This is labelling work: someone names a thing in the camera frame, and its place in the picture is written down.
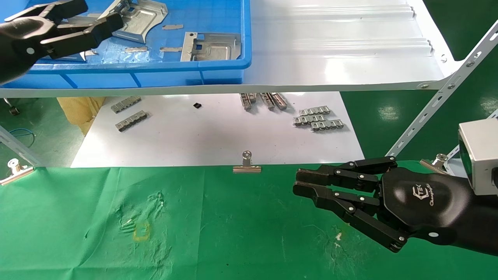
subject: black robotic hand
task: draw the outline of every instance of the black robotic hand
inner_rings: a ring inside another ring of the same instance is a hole
[[[498,256],[498,196],[475,195],[466,178],[415,173],[387,156],[300,169],[293,192],[395,253],[415,237]]]
[[[64,24],[86,12],[85,0],[60,0],[19,12],[0,24],[0,85],[25,74],[40,58],[61,58],[96,48],[123,27],[117,13],[90,24]]]

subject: stamped metal bracket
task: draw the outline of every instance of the stamped metal bracket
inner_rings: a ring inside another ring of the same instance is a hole
[[[186,32],[180,61],[234,60],[241,55],[241,45],[239,33]]]

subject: green tablecloth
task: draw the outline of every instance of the green tablecloth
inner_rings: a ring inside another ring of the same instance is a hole
[[[401,162],[427,172],[417,162]],[[394,254],[292,194],[298,167],[39,168],[0,187],[0,279],[493,279],[498,258]]]

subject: green floor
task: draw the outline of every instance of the green floor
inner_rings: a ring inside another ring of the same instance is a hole
[[[294,195],[296,168],[39,168],[0,188],[0,279],[496,279],[496,257],[457,247],[391,253]]]
[[[429,11],[456,59],[465,56],[497,19],[498,1],[426,0]],[[495,48],[453,96],[429,120],[399,155],[400,159],[432,158],[457,144],[458,123],[483,119],[498,108],[498,48]],[[383,156],[434,91],[342,92],[365,157]],[[83,140],[79,129],[65,119],[55,99],[13,99],[21,115],[13,117],[0,103],[0,125],[8,130],[31,129],[32,149],[50,166],[69,166]],[[26,144],[29,136],[21,137]],[[13,152],[0,146],[0,174]]]

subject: metal clip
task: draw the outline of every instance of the metal clip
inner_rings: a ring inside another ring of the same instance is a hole
[[[246,111],[249,111],[251,109],[251,102],[248,93],[241,93],[241,102]]]
[[[311,115],[328,115],[331,110],[327,106],[313,107],[309,109],[299,110],[300,116],[311,116]]]
[[[17,158],[9,160],[7,166],[12,170],[12,175],[7,177],[6,179],[0,180],[0,184],[2,186],[5,186],[8,183],[13,182],[19,178],[22,178],[34,171],[33,166],[31,167],[27,167],[26,165],[20,166],[19,160]]]
[[[275,108],[275,102],[273,102],[270,93],[262,92],[259,95],[261,95],[261,99],[263,99],[263,103],[268,107],[268,110],[273,110],[273,108]]]
[[[244,151],[242,153],[242,166],[234,166],[234,173],[261,173],[261,166],[253,166],[251,157],[251,151]]]
[[[440,174],[448,174],[448,172],[446,172],[443,169],[443,165],[447,161],[448,161],[448,157],[443,153],[439,153],[436,155],[436,159],[434,161],[431,162],[431,161],[428,161],[426,159],[423,159],[420,161],[420,164],[423,165],[424,167],[434,171],[434,172],[437,172]]]
[[[287,102],[280,93],[278,92],[271,93],[271,97],[273,97],[273,101],[275,101],[275,104],[280,110],[287,109]]]
[[[314,122],[324,122],[325,117],[323,115],[314,115],[314,116],[300,116],[300,117],[294,117],[294,125],[295,126],[301,126],[301,125],[307,125],[309,123],[314,123]]]

